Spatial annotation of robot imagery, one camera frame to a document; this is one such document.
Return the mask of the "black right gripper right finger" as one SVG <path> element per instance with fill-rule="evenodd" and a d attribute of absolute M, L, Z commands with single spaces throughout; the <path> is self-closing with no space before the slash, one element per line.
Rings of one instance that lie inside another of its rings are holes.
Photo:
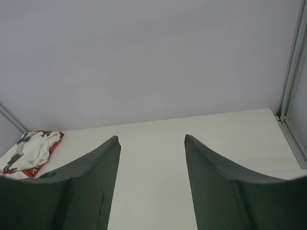
<path fill-rule="evenodd" d="M 304 230 L 307 179 L 255 172 L 185 136 L 186 163 L 200 230 Z"/>

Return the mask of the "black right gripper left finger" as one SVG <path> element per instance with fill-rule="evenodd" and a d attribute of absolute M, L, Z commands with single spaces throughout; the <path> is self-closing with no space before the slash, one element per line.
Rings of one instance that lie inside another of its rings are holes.
<path fill-rule="evenodd" d="M 105 230 L 121 146 L 113 136 L 93 151 L 38 178 L 0 178 L 3 230 Z"/>

